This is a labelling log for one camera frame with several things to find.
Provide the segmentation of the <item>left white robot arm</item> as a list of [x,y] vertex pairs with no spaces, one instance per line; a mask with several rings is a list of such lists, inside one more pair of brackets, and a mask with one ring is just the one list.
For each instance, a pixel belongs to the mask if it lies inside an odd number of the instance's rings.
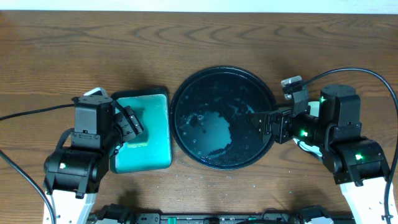
[[136,112],[103,95],[74,98],[75,125],[44,163],[46,197],[56,223],[86,223],[109,158],[144,130]]

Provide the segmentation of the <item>mint green plate top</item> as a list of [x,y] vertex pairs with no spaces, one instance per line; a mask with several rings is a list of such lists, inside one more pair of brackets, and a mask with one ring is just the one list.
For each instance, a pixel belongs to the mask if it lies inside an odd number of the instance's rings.
[[[310,115],[319,117],[320,102],[319,101],[310,101],[308,103],[308,105],[310,107]],[[322,156],[319,147],[309,146],[308,144],[306,144],[303,141],[296,139],[296,138],[293,138],[293,140],[296,143],[296,145],[298,145],[298,147],[301,148],[301,150],[303,150],[307,153],[316,155],[318,157]]]

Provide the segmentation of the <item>green yellow sponge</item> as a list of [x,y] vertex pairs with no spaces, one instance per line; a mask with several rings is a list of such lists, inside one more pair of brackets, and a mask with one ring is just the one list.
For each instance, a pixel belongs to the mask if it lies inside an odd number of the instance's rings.
[[149,132],[147,130],[144,118],[145,118],[145,110],[143,108],[134,109],[134,112],[137,115],[137,118],[144,128],[143,132],[137,135],[136,138],[132,139],[128,142],[129,147],[144,147],[148,145],[149,142]]

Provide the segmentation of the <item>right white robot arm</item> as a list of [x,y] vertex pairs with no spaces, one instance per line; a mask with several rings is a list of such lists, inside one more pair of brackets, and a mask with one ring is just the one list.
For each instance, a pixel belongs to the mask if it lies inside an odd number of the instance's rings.
[[246,116],[260,138],[270,136],[279,144],[297,139],[317,147],[356,223],[397,223],[392,168],[380,144],[361,135],[356,90],[348,85],[322,88],[317,115],[310,113],[306,87],[284,85],[284,93],[292,106]]

